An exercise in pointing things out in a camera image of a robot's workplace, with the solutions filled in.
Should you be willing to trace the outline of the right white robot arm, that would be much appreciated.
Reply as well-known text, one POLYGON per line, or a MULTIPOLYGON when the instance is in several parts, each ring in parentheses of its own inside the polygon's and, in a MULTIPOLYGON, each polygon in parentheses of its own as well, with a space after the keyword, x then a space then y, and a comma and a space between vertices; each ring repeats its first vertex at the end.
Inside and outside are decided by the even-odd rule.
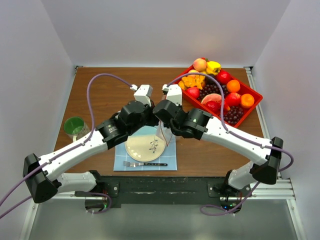
POLYGON ((249 159, 249 163, 227 172, 223 183, 215 188, 217 192, 233 197, 251 183, 274 185, 277 182, 282 139, 261 138, 226 126, 199 108, 184 112, 180 106, 166 99, 154 107, 153 114, 175 136, 212 142, 249 159))

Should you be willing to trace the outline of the clear zip top bag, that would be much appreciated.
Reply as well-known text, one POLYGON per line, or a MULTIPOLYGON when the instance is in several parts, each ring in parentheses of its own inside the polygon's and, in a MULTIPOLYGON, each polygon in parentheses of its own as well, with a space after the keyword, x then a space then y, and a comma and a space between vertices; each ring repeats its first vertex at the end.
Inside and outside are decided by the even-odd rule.
POLYGON ((176 140, 176 136, 172 133, 171 129, 165 127, 162 121, 159 121, 155 135, 165 142, 166 147, 168 147, 172 141, 176 140))

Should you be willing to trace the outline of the red apple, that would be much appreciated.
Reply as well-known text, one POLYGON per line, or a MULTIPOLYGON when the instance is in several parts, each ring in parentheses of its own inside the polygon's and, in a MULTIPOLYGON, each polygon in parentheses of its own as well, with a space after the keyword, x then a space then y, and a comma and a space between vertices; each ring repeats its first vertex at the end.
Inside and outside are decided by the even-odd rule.
POLYGON ((200 89, 196 86, 186 89, 186 92, 192 96, 194 99, 198 99, 200 96, 200 89))
POLYGON ((237 92, 231 92, 225 97, 225 102, 229 107, 236 107, 241 104, 241 95, 237 92))
POLYGON ((225 70, 221 70, 216 76, 215 79, 221 83, 222 85, 226 85, 229 81, 232 80, 231 75, 225 71, 225 70))

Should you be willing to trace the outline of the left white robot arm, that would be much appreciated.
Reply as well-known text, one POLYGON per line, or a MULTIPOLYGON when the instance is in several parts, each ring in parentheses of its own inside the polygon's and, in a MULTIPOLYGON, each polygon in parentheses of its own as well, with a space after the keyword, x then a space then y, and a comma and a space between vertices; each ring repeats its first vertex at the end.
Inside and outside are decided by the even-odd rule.
POLYGON ((34 153, 28 155, 22 175, 33 201, 43 203, 55 196, 63 187, 58 177, 71 167, 126 142, 140 128, 156 124, 154 106, 153 101, 132 100, 120 112, 66 147, 41 157, 34 153))

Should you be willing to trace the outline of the red apple back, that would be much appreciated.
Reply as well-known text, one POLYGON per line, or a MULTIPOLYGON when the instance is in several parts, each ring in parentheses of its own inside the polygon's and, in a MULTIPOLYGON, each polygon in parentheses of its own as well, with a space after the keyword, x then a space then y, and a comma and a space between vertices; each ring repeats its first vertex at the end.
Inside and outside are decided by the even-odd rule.
POLYGON ((222 85, 226 85, 229 81, 232 80, 231 75, 225 71, 225 70, 221 70, 216 76, 215 79, 221 83, 222 85))

